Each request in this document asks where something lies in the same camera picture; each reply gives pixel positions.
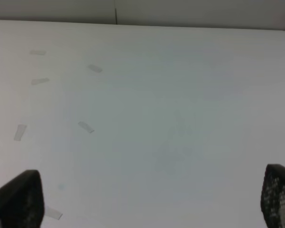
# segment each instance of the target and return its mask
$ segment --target table surface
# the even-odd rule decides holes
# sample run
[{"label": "table surface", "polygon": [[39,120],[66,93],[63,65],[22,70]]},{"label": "table surface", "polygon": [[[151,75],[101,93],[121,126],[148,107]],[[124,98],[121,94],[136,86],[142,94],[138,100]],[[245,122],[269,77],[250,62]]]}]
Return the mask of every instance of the table surface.
[{"label": "table surface", "polygon": [[38,169],[44,228],[266,227],[268,163],[285,32],[0,21],[0,186]]}]

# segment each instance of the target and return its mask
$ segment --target white table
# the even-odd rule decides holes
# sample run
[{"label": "white table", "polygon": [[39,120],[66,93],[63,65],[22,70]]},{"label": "white table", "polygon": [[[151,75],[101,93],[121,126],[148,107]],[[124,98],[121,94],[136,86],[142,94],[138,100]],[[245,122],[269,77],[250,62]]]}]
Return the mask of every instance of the white table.
[{"label": "white table", "polygon": [[44,228],[264,228],[268,163],[285,32],[0,21],[0,186],[38,169]]}]

